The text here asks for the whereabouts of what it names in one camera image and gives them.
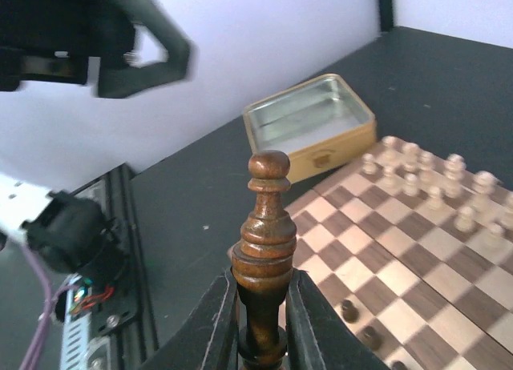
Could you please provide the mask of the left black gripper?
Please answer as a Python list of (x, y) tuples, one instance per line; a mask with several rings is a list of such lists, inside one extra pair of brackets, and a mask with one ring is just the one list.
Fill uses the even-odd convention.
[[(165, 58), (126, 64), (143, 26)], [(98, 96), (125, 99), (186, 78), (193, 44), (154, 0), (1, 0), (1, 90), (22, 82), (83, 85), (89, 59), (100, 60)]]

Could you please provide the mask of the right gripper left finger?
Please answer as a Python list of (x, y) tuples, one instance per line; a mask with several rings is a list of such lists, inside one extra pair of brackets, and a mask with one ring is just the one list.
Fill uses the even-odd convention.
[(142, 370), (225, 370), (238, 366), (237, 284), (229, 269), (218, 275), (179, 331)]

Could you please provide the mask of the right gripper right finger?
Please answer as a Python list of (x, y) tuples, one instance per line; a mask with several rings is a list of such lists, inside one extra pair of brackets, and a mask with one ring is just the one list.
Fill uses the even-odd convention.
[(293, 270), (285, 312), (287, 353), (291, 369), (387, 368), (345, 326), (306, 271)]

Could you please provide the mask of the dark bishop chess piece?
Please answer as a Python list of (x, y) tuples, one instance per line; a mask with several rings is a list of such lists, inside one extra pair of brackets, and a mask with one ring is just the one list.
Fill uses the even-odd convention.
[(247, 324), (238, 349), (243, 369), (279, 369), (287, 348), (279, 326), (279, 308), (293, 275), (297, 227), (282, 204), (290, 188), (289, 157), (282, 151), (262, 151), (248, 162), (252, 178), (248, 189), (256, 202), (240, 228), (240, 241), (232, 249), (232, 274)]

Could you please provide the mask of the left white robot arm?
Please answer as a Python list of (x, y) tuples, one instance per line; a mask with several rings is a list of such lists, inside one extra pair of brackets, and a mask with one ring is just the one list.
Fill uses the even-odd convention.
[[(96, 94), (125, 99), (183, 79), (191, 43), (153, 0), (1, 0), (1, 89), (25, 81), (83, 85), (99, 60)], [(1, 178), (1, 232), (54, 271), (102, 287), (127, 258), (101, 207), (65, 191)]]

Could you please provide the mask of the wooden chess board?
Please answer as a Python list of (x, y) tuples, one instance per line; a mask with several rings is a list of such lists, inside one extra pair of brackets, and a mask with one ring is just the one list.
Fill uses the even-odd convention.
[[(393, 369), (509, 369), (512, 366), (512, 193), (489, 172), (464, 172), (458, 198), (445, 194), (444, 161), (419, 150), (418, 170), (385, 137), (288, 207), (297, 225), (294, 264), (306, 271), (362, 338)], [(426, 205), (431, 186), (444, 207)], [(458, 210), (475, 210), (475, 230), (458, 231)]]

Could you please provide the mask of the left circuit board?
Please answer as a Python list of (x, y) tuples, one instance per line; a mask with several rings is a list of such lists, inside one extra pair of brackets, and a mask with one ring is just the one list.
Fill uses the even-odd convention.
[(108, 300), (115, 292), (115, 288), (107, 284), (104, 288), (95, 288), (90, 279), (77, 277), (67, 286), (65, 308), (66, 315), (77, 316), (94, 306)]

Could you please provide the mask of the light chess piece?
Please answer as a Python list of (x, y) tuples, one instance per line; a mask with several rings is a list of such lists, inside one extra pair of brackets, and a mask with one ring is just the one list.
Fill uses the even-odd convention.
[(405, 171), (415, 173), (418, 170), (419, 150), (417, 143), (405, 143), (402, 146), (402, 166)]
[(433, 211), (441, 210), (444, 207), (443, 191), (441, 187), (431, 186), (428, 191), (426, 205)]
[(464, 206), (458, 210), (454, 218), (454, 227), (464, 233), (470, 233), (475, 230), (475, 210), (471, 206)]
[(463, 186), (461, 184), (466, 164), (461, 155), (451, 154), (444, 161), (445, 194), (449, 198), (458, 198)]

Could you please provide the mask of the gold metal tin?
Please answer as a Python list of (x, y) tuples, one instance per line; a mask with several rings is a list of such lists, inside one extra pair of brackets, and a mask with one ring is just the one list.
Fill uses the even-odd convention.
[(363, 155), (378, 140), (374, 113), (338, 74), (322, 74), (247, 106), (252, 152), (282, 151), (297, 183)]

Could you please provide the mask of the left black frame post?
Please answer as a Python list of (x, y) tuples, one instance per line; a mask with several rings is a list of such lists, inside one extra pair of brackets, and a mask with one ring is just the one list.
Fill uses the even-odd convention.
[(394, 0), (378, 0), (380, 30), (390, 32), (394, 26)]

